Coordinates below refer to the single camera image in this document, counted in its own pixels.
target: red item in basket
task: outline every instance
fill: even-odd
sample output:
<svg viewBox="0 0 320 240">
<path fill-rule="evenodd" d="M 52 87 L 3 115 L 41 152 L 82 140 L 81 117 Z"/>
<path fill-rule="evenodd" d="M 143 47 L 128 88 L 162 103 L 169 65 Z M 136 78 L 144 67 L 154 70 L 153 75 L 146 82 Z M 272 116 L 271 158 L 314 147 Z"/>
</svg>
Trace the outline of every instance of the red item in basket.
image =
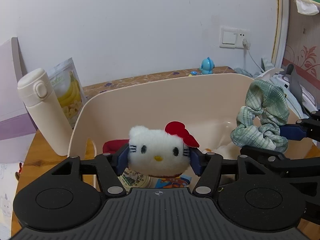
<svg viewBox="0 0 320 240">
<path fill-rule="evenodd" d="M 125 143 L 129 143 L 129 139 L 108 141 L 103 145 L 102 152 L 111 154 L 116 153 L 116 151 L 119 150 Z"/>
</svg>

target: snack bag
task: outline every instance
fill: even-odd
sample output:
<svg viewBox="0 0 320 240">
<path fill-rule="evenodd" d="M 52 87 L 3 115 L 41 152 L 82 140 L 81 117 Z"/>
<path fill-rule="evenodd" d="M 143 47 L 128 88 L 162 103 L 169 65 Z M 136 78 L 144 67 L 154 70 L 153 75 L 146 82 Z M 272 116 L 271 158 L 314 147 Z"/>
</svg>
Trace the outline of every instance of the snack bag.
<svg viewBox="0 0 320 240">
<path fill-rule="evenodd" d="M 86 98 L 72 58 L 50 69 L 47 74 L 63 112 L 74 128 Z"/>
</svg>

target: scrunchie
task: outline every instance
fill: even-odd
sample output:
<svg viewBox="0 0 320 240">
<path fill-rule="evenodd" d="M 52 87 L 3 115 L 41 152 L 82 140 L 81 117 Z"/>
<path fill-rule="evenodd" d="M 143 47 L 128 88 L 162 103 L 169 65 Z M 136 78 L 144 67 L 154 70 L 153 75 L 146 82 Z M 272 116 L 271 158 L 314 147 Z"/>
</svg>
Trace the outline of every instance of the scrunchie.
<svg viewBox="0 0 320 240">
<path fill-rule="evenodd" d="M 237 115 L 237 127 L 231 134 L 232 142 L 285 152 L 287 138 L 280 136 L 279 126 L 288 121 L 289 108 L 282 87 L 265 80 L 255 80 L 250 84 L 245 105 Z M 261 126 L 253 125 L 253 119 L 261 115 Z"/>
</svg>

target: banana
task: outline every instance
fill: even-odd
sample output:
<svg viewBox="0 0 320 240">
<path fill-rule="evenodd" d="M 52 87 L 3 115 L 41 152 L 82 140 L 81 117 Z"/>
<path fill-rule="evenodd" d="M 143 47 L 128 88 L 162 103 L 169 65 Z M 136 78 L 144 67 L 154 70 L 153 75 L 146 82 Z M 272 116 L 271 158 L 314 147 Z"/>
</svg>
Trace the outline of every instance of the banana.
<svg viewBox="0 0 320 240">
<path fill-rule="evenodd" d="M 78 102 L 81 102 L 80 90 L 79 90 L 78 82 L 77 82 L 76 79 L 75 79 L 75 83 L 76 83 L 75 87 L 76 87 L 76 90 L 77 90 L 75 100 L 77 100 Z"/>
<path fill-rule="evenodd" d="M 72 71 L 70 71 L 70 78 L 71 78 L 71 81 L 74 81 L 74 82 L 76 82 L 76 84 L 77 84 L 77 87 L 78 87 L 78 89 L 79 89 L 79 91 L 80 91 L 80 84 L 79 84 L 79 81 L 74 77 L 74 75 L 73 75 L 73 72 Z"/>
<path fill-rule="evenodd" d="M 60 106 L 65 107 L 65 106 L 72 104 L 73 101 L 75 100 L 76 94 L 77 94 L 77 88 L 76 88 L 76 84 L 73 82 L 72 83 L 72 94 L 68 98 L 60 101 L 59 102 Z"/>
<path fill-rule="evenodd" d="M 72 89 L 73 89 L 73 86 L 72 86 L 72 82 L 71 82 L 67 92 L 63 96 L 58 97 L 58 101 L 61 102 L 65 99 L 67 99 L 68 97 L 70 97 L 72 94 Z"/>
</svg>

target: yellow nose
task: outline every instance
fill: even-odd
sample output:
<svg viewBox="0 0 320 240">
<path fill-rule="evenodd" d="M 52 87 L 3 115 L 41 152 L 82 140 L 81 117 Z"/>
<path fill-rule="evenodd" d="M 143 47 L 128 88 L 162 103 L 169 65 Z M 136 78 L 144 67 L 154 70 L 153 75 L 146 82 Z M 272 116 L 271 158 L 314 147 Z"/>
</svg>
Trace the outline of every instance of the yellow nose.
<svg viewBox="0 0 320 240">
<path fill-rule="evenodd" d="M 154 156 L 153 157 L 157 162 L 161 162 L 163 158 L 161 156 Z"/>
</svg>

